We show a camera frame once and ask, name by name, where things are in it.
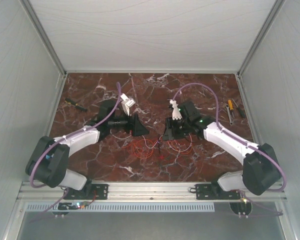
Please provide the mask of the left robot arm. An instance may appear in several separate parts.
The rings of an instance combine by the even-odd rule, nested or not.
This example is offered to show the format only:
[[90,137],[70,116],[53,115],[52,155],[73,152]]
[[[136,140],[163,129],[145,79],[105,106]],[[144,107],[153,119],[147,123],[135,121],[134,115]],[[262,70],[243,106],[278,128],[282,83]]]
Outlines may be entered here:
[[25,168],[30,184],[34,188],[48,186],[75,190],[81,199],[89,198],[93,187],[88,178],[68,168],[69,157],[74,153],[103,141],[112,129],[124,130],[133,137],[149,134],[140,122],[138,114],[131,114],[130,108],[135,104],[132,98],[116,102],[102,102],[96,119],[88,125],[68,135],[39,139]]

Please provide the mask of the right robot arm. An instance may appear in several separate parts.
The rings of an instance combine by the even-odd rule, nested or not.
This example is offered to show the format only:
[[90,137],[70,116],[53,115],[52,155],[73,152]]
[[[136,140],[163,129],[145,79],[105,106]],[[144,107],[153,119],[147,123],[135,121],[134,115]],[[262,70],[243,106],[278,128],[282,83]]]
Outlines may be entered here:
[[194,134],[199,140],[222,148],[242,165],[242,170],[224,173],[211,186],[215,198],[222,199],[234,190],[248,190],[260,196],[281,179],[277,156],[271,145],[258,145],[229,131],[213,117],[201,115],[192,101],[177,104],[171,99],[169,108],[172,115],[165,120],[162,140],[179,140]]

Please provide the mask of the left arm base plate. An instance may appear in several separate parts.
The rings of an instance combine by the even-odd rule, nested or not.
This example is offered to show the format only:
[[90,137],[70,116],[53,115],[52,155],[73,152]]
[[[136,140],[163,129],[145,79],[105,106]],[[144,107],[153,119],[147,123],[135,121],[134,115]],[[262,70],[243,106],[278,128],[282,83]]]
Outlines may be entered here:
[[70,189],[64,197],[65,200],[107,200],[108,199],[108,184],[91,183],[85,186],[82,190]]

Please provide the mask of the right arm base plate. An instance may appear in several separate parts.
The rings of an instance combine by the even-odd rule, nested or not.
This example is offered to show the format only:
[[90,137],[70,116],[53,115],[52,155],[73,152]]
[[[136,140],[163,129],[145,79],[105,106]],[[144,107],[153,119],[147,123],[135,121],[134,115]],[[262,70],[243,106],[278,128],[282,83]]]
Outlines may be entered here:
[[197,200],[239,200],[241,195],[234,191],[224,191],[217,183],[202,183],[194,186]]

